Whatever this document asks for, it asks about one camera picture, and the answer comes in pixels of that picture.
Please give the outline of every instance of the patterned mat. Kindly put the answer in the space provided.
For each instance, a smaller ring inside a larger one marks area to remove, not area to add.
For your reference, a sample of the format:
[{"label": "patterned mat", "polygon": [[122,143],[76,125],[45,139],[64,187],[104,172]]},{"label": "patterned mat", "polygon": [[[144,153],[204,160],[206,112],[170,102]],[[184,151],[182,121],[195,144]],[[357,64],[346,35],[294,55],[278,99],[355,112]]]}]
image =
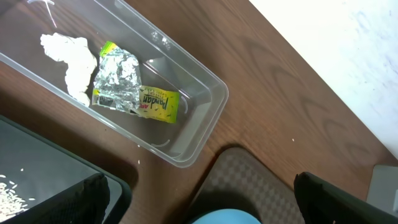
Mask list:
[{"label": "patterned mat", "polygon": [[228,149],[219,156],[186,220],[223,208],[243,210],[264,224],[304,223],[293,191],[240,148]]}]

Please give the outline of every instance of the white wall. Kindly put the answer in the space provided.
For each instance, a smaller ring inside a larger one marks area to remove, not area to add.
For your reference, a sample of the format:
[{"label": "white wall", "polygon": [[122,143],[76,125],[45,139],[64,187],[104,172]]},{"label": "white wall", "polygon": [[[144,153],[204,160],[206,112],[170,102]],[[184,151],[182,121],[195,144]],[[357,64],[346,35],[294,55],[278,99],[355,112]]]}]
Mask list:
[{"label": "white wall", "polygon": [[398,157],[398,0],[250,0]]}]

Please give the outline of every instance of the wooden table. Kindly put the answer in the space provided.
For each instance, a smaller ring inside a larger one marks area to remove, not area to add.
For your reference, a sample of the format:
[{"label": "wooden table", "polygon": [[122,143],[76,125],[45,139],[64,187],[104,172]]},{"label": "wooden table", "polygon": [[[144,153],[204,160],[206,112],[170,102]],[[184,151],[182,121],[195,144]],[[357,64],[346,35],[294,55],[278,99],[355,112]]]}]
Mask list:
[{"label": "wooden table", "polygon": [[127,2],[229,88],[218,124],[189,168],[168,164],[0,65],[0,114],[129,182],[134,198],[123,223],[177,222],[229,146],[245,147],[291,187],[296,174],[309,171],[363,200],[373,166],[397,164],[249,1]]}]

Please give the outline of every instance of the crumpled white tissue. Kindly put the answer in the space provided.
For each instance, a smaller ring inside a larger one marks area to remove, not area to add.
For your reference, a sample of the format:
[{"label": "crumpled white tissue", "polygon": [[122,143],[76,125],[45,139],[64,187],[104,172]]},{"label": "crumpled white tissue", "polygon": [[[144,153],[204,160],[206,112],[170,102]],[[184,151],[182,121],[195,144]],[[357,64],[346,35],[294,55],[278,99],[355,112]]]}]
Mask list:
[{"label": "crumpled white tissue", "polygon": [[90,84],[91,74],[97,66],[97,59],[88,49],[87,39],[54,33],[54,35],[42,34],[40,40],[47,56],[57,62],[68,64],[65,82],[69,95],[89,106],[90,99],[85,91]]}]

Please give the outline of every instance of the blue bowl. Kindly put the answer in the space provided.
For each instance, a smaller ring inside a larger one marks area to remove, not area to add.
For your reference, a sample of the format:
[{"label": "blue bowl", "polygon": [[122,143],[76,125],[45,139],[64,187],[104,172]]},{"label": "blue bowl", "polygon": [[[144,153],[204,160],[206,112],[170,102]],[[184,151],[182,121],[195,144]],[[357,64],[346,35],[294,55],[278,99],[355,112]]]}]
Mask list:
[{"label": "blue bowl", "polygon": [[207,213],[192,224],[261,224],[247,212],[237,209],[221,209]]}]

